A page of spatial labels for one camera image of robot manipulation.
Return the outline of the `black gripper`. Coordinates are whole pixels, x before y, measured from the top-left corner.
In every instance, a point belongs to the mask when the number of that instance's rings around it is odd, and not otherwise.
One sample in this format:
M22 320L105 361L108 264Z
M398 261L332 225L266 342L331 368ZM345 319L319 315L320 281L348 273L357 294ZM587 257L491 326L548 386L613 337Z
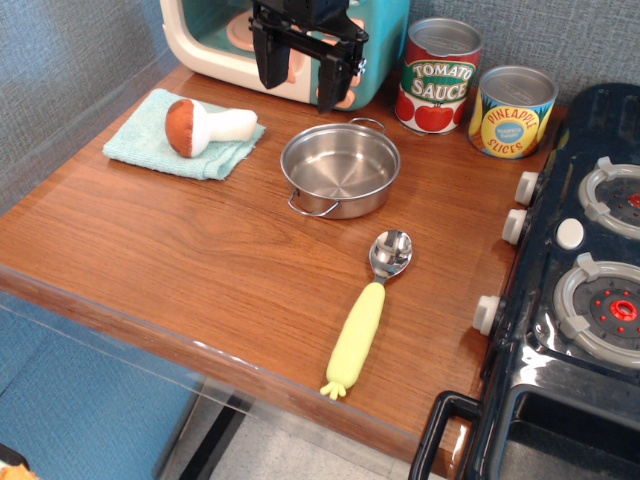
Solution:
M347 1L255 1L250 30L263 86L273 89L288 79L294 49L320 61L318 111L328 113L344 100L352 77L365 70L369 39L348 9Z

